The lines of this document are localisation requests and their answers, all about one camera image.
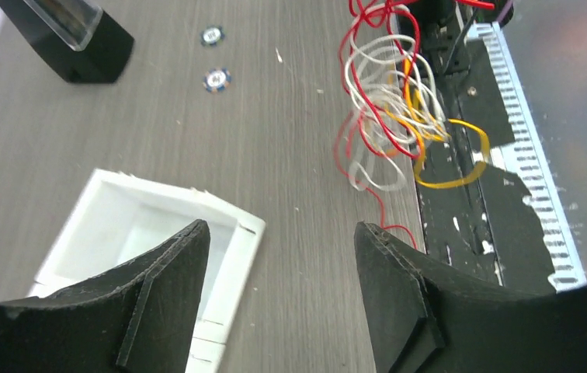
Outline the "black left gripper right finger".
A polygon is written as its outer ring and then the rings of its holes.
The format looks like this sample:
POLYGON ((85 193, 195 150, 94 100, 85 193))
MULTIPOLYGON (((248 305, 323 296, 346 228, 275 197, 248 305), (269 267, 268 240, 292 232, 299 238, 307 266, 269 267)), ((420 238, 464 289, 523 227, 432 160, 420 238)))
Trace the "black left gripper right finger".
POLYGON ((587 285, 514 291, 365 222, 354 246, 377 371, 587 372, 587 285))

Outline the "black metronome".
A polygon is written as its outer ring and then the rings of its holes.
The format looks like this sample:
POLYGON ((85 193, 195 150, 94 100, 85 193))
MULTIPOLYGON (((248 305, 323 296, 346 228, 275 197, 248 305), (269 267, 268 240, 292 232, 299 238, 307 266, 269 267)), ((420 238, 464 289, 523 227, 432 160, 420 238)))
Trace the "black metronome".
POLYGON ((93 1, 0 0, 0 9, 44 62, 72 84, 113 84, 134 38, 93 1))

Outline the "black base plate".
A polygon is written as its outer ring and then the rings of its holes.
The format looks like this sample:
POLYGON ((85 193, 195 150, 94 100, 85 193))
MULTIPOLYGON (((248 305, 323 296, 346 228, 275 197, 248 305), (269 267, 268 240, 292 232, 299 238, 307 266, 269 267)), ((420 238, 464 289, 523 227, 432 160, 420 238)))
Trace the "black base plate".
POLYGON ((403 33, 421 29, 439 101, 448 117, 448 143, 426 151, 417 187, 426 253, 462 273, 532 294, 554 288, 539 218, 520 200, 530 192, 515 173, 495 165, 493 151, 514 142, 485 43, 469 41, 469 11, 452 1, 417 1, 403 33))

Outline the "white three-compartment tray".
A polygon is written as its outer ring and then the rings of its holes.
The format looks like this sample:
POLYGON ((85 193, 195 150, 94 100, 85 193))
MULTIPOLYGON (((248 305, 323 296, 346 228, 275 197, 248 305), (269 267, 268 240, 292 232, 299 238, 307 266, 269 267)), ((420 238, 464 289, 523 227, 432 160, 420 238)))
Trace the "white three-compartment tray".
POLYGON ((43 298, 126 263, 196 219, 209 225, 210 249, 186 369, 215 372, 266 224, 208 191, 95 169, 30 295, 43 298))

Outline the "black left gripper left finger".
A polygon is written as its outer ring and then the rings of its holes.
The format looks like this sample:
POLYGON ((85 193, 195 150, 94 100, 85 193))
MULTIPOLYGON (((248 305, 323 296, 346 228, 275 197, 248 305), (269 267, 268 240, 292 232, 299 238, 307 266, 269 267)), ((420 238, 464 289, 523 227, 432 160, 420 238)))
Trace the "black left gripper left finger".
POLYGON ((44 298, 0 302, 0 372, 183 372, 210 249, 195 220, 44 298))

